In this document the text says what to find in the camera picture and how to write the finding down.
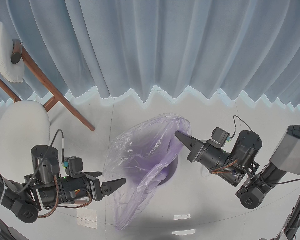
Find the trash bag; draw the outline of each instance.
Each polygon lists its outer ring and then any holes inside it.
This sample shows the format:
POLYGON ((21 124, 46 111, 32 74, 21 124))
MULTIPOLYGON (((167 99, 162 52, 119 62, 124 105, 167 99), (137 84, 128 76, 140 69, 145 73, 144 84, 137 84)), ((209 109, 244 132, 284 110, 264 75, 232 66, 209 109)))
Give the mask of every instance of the trash bag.
POLYGON ((108 197, 117 230, 146 208, 156 187, 166 178, 166 167, 183 147, 174 135, 176 131, 190 136, 190 123, 169 113, 138 124, 112 140, 103 181, 126 178, 126 183, 108 197))

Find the white cushion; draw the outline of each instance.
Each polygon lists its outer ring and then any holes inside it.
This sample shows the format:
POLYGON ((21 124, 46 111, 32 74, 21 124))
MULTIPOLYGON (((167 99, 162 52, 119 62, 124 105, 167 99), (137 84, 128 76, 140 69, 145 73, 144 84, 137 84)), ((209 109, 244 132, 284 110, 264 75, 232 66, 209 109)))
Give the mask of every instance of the white cushion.
POLYGON ((11 36, 0 22, 0 73, 8 81, 13 83, 23 82, 24 62, 21 58, 16 64, 11 63, 11 54, 14 44, 11 36))
POLYGON ((49 145, 50 121, 42 104, 18 101, 11 104, 0 119, 0 173, 23 183, 33 173, 30 150, 49 145))

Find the chair leg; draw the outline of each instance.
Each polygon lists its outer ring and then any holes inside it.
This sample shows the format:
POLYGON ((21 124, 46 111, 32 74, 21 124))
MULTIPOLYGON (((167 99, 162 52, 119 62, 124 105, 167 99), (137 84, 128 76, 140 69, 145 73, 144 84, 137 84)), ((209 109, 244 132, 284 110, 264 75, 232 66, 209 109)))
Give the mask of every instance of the chair leg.
POLYGON ((21 101, 21 99, 0 79, 0 88, 7 93, 13 102, 21 101))
POLYGON ((22 47, 22 59, 30 71, 39 79, 39 81, 53 94, 57 101, 60 101, 75 117, 77 117, 85 126, 87 126, 91 131, 95 130, 95 127, 85 119, 65 98, 64 95, 53 85, 53 83, 46 77, 39 66, 28 54, 26 49, 22 47))
POLYGON ((50 98, 44 104, 44 108, 46 109, 46 112, 48 112, 57 102, 58 102, 58 100, 54 96, 52 98, 50 98))

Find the tile floor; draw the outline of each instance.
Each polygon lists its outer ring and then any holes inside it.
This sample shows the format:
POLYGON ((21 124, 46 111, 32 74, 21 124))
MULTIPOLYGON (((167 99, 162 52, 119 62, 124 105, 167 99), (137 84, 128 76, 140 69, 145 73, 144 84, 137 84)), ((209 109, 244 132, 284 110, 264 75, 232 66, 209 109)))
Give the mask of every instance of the tile floor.
MULTIPOLYGON (((51 122, 50 139, 58 128, 65 135, 65 156, 78 156, 84 162, 85 171, 102 171, 105 152, 110 141, 132 126, 162 113, 177 113, 190 121, 193 136, 208 139, 215 127, 233 132, 232 116, 240 116, 260 135, 263 147, 256 157, 259 171, 268 163, 275 147, 288 125, 300 123, 300 108, 284 106, 279 100, 270 103, 262 96, 254 103, 245 92, 230 100, 221 90, 207 100, 201 93, 187 88, 177 99, 154 88, 145 104, 141 103, 133 90, 118 98, 101 99, 95 88, 79 98, 67 93, 66 97, 95 127, 91 132, 60 103, 49 112, 51 122)), ((45 103, 51 94, 43 99, 32 95, 31 100, 45 103)), ((9 102, 0 105, 0 116, 9 102)), ((246 129, 237 122, 237 133, 246 129)), ((235 139, 225 145, 231 151, 235 139)), ((61 140, 54 147, 60 149, 61 140)), ((0 208, 1 218, 14 226, 29 240, 53 239, 107 239, 107 240, 179 240, 179 239, 230 239, 258 240, 274 238, 300 193, 299 182, 276 186, 263 203, 254 210, 242 207, 234 195, 237 188, 230 186, 218 176, 207 175, 199 163, 186 160, 189 151, 183 148, 178 156, 178 167, 173 178, 158 188, 146 209, 124 230, 113 228, 109 197, 93 202, 89 209, 97 211, 97 229, 77 225, 77 212, 73 209, 59 209, 47 219, 38 219, 33 224, 17 221, 11 212, 0 208), (173 220, 174 215, 190 214, 190 218, 173 220), (188 235, 176 235, 178 231, 188 235)), ((283 181, 297 178, 286 174, 283 181)))

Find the curtain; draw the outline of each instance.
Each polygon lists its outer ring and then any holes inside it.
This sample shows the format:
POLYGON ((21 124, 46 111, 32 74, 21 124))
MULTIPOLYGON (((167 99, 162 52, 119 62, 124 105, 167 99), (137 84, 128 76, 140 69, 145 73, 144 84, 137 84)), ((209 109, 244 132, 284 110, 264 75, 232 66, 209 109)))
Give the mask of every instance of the curtain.
MULTIPOLYGON (((143 102, 155 84, 173 98, 190 85, 297 106, 299 12, 298 0, 0 0, 0 21, 63 94, 132 88, 143 102)), ((27 68, 7 84, 23 99, 47 93, 27 68)))

